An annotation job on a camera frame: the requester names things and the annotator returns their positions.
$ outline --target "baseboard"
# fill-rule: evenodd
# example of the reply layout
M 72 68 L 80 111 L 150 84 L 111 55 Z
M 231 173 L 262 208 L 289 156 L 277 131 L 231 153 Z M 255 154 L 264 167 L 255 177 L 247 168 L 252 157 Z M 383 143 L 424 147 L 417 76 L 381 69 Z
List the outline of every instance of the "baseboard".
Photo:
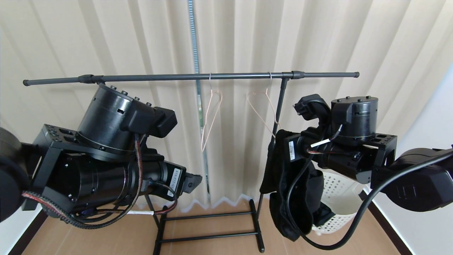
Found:
M 366 193 L 364 191 L 362 191 L 359 194 L 359 196 L 363 200 L 366 197 Z M 410 249 L 406 246 L 406 244 L 403 242 L 403 240 L 400 238 L 400 236 L 396 233 L 396 231 L 393 229 L 393 227 L 390 225 L 390 223 L 387 221 L 387 219 L 381 213 L 381 211 L 374 204 L 374 202 L 371 202 L 371 204 L 368 206 L 368 210 L 370 210 L 371 214 L 377 220 L 379 225 L 382 227 L 384 232 L 390 238 L 393 245 L 395 245 L 396 249 L 400 252 L 400 254 L 401 255 L 413 255 L 412 252 L 410 251 Z
M 22 252 L 25 250 L 25 248 L 27 248 L 28 244 L 31 242 L 34 235 L 38 232 L 39 228 L 42 226 L 46 219 L 47 214 L 41 210 L 8 254 L 22 254 Z

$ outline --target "floor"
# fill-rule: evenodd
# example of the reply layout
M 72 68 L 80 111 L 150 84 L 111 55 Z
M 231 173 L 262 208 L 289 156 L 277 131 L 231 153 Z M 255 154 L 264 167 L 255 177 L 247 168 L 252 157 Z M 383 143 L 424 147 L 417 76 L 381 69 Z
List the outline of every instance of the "floor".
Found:
M 367 211 L 350 241 L 335 251 L 317 250 L 302 238 L 291 242 L 282 237 L 274 227 L 269 213 L 269 202 L 264 200 L 260 216 L 260 226 L 265 244 L 265 254 L 399 254 L 388 236 L 379 226 L 373 215 Z M 248 202 L 241 201 L 236 207 L 221 204 L 209 212 L 234 212 L 248 209 Z M 200 206 L 184 215 L 206 214 Z M 170 216 L 182 216 L 171 212 Z M 232 233 L 251 231 L 253 224 L 250 215 L 216 217 L 169 221 L 166 224 L 164 238 L 180 238 L 195 235 Z M 333 234 L 309 237 L 320 244 L 333 244 L 340 240 L 347 228 Z M 156 237 L 153 218 L 147 215 L 128 215 L 117 223 L 98 230 L 81 230 L 67 225 L 60 220 L 48 218 L 36 236 L 27 246 L 24 255 L 89 255 L 89 254 L 152 254 Z M 256 237 L 240 236 L 221 239 L 186 241 L 163 244 L 161 255 L 227 255 L 261 254 L 256 245 Z

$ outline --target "white plastic basket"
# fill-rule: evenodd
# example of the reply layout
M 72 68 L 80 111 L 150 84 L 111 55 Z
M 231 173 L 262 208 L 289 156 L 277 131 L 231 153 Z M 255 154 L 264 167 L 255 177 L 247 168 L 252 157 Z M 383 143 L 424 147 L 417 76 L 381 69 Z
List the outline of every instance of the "white plastic basket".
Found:
M 324 191 L 321 202 L 330 207 L 335 216 L 322 226 L 312 227 L 317 235 L 331 234 L 354 218 L 362 203 L 358 194 L 365 186 L 336 173 L 323 173 Z

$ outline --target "curtain fold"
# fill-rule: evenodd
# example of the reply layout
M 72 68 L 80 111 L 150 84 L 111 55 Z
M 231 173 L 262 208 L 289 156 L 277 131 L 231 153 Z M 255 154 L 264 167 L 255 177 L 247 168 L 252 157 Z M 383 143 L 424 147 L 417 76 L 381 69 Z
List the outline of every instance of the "curtain fold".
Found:
M 318 93 L 379 98 L 378 131 L 403 136 L 453 60 L 453 1 L 195 0 L 201 73 L 354 72 L 359 78 L 290 80 L 280 123 L 300 132 L 316 121 L 292 105 Z M 24 87 L 23 79 L 82 74 L 193 73 L 187 1 L 0 1 L 0 125 L 32 142 L 43 123 L 77 129 L 97 89 L 93 84 Z M 207 141 L 211 204 L 259 195 L 271 134 L 248 104 L 279 79 L 201 81 L 203 118 L 210 90 L 223 95 Z M 178 125 L 151 138 L 168 161 L 205 175 L 194 81 L 112 83 L 144 102 L 175 110 Z M 272 128 L 263 94 L 250 102 Z M 218 107 L 212 98 L 203 123 Z M 208 204 L 206 178 L 181 197 Z

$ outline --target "clothes hanger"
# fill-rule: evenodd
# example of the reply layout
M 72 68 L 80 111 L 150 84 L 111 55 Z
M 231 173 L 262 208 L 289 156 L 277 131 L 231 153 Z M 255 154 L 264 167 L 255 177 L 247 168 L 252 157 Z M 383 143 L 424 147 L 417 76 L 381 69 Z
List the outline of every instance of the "clothes hanger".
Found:
M 205 118 L 204 118 L 205 122 L 207 122 L 207 114 L 209 113 L 209 108 L 210 108 L 211 102 L 212 102 L 212 96 L 214 94 L 219 95 L 219 105 L 217 106 L 217 110 L 216 110 L 216 112 L 214 114 L 214 118 L 212 119 L 211 125 L 209 127 L 208 132 L 207 132 L 206 141 L 204 141 L 204 131 L 205 131 L 206 125 L 203 125 L 203 130 L 201 132 L 201 151 L 202 152 L 206 148 L 207 140 L 209 139 L 209 134 L 211 134 L 212 125 L 214 124 L 214 120 L 216 119 L 217 113 L 218 113 L 218 111 L 220 109 L 220 104 L 222 103 L 222 99 L 223 99 L 223 95 L 222 95 L 222 92 L 220 90 L 216 90 L 216 91 L 212 90 L 211 74 L 212 73 L 209 74 L 209 86 L 211 87 L 211 97 L 209 98 L 209 103 L 207 104 L 206 115 L 205 115 Z
M 274 112 L 274 123 L 277 124 L 281 129 L 282 126 L 280 125 L 280 123 L 278 123 L 277 121 L 277 116 L 275 114 L 275 108 L 274 106 L 272 105 L 272 102 L 270 101 L 270 98 L 269 98 L 269 95 L 268 95 L 268 89 L 269 89 L 269 86 L 272 85 L 272 73 L 269 72 L 269 76 L 270 76 L 270 83 L 268 85 L 268 87 L 266 88 L 266 91 L 265 92 L 257 92 L 257 91 L 253 91 L 253 92 L 250 92 L 248 95 L 247 95 L 247 101 L 249 102 L 249 105 L 252 107 L 253 111 L 255 111 L 255 113 L 258 115 L 258 117 L 260 117 L 261 121 L 264 123 L 264 125 L 266 126 L 267 130 L 269 130 L 269 132 L 272 134 L 272 136 L 275 138 L 275 134 L 272 132 L 272 130 L 267 126 L 266 122 L 264 121 L 264 119 L 261 117 L 261 115 L 256 111 L 255 107 L 253 107 L 252 103 L 250 103 L 250 95 L 256 95 L 256 94 L 264 94 L 266 95 L 267 97 L 267 101 L 269 102 L 270 104 L 270 107 L 272 108 L 272 111 Z

